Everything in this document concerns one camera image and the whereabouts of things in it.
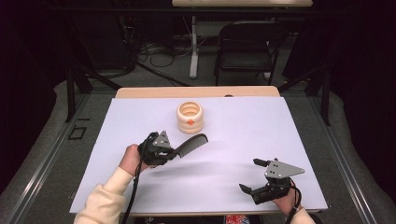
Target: white tabletop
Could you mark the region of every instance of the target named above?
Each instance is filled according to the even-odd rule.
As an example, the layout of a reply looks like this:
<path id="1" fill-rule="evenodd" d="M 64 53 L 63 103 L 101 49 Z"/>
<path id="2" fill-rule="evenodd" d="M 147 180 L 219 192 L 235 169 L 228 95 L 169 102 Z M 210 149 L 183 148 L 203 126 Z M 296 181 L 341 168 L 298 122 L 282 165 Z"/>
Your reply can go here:
<path id="1" fill-rule="evenodd" d="M 282 97 L 113 99 L 98 136 L 71 213 L 83 208 L 98 183 L 105 183 L 127 146 L 151 132 L 166 130 L 174 148 L 191 137 L 177 127 L 177 106 L 193 100 L 204 108 L 209 142 L 186 157 L 148 169 L 140 176 L 131 215 L 196 216 L 278 212 L 272 203 L 256 205 L 239 184 L 264 186 L 264 167 L 253 159 L 305 169 L 293 177 L 308 210 L 327 209 L 304 146 Z M 133 183 L 125 192 L 129 200 Z"/>
<path id="2" fill-rule="evenodd" d="M 174 7 L 311 7 L 312 0 L 173 0 Z"/>

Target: silver triangular bracket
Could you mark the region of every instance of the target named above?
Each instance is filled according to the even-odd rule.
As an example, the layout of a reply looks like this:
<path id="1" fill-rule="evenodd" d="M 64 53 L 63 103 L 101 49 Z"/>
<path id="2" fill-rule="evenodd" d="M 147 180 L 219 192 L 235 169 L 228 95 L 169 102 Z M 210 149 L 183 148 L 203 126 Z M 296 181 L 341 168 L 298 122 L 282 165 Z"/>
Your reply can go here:
<path id="1" fill-rule="evenodd" d="M 304 169 L 288 165 L 281 161 L 271 161 L 265 171 L 265 177 L 281 179 L 292 175 L 300 175 L 305 172 Z"/>
<path id="2" fill-rule="evenodd" d="M 162 131 L 160 135 L 154 140 L 152 143 L 155 147 L 171 147 L 171 143 L 169 142 L 168 135 L 166 134 L 166 131 Z"/>

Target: person's arm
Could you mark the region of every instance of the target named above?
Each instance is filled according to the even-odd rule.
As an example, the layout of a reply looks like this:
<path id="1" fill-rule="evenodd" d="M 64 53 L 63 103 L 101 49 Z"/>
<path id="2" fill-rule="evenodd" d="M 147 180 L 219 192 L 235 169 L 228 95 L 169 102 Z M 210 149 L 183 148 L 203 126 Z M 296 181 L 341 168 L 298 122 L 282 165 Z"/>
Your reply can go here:
<path id="1" fill-rule="evenodd" d="M 76 214 L 74 223 L 119 223 L 120 210 L 125 204 L 123 193 L 134 178 L 139 162 L 137 145 L 127 147 L 119 167 L 104 185 L 96 186 L 85 208 Z M 143 163 L 141 172 L 146 168 Z"/>
<path id="2" fill-rule="evenodd" d="M 295 203 L 295 189 L 290 189 L 288 195 L 280 199 L 275 199 L 273 202 L 282 211 L 285 216 L 289 216 L 291 209 Z M 315 224 L 311 216 L 306 212 L 306 210 L 299 205 L 296 214 L 294 214 L 293 219 L 290 224 Z"/>

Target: cream sweater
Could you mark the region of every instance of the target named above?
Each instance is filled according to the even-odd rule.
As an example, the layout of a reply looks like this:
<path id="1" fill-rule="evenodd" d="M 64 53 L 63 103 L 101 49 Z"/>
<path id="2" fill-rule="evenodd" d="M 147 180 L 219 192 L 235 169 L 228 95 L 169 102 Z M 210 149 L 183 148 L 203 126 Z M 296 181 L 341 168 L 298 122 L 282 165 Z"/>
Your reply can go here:
<path id="1" fill-rule="evenodd" d="M 104 185 L 97 185 L 85 202 L 85 208 L 76 215 L 74 223 L 111 223 L 118 224 L 120 211 L 125 204 L 123 192 L 134 177 L 117 167 L 114 174 Z M 291 224 L 314 224 L 306 213 L 300 210 Z"/>

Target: comb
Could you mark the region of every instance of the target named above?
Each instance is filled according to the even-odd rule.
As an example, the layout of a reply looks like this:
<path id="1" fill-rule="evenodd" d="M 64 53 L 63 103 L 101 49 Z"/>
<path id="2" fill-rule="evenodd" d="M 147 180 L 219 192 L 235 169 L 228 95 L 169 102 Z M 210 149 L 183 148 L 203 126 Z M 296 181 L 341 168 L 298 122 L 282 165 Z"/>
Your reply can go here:
<path id="1" fill-rule="evenodd" d="M 196 148 L 206 144 L 207 137 L 203 133 L 196 134 L 191 137 L 183 144 L 181 144 L 173 153 L 176 153 L 180 158 L 185 157 L 190 152 L 194 151 Z"/>

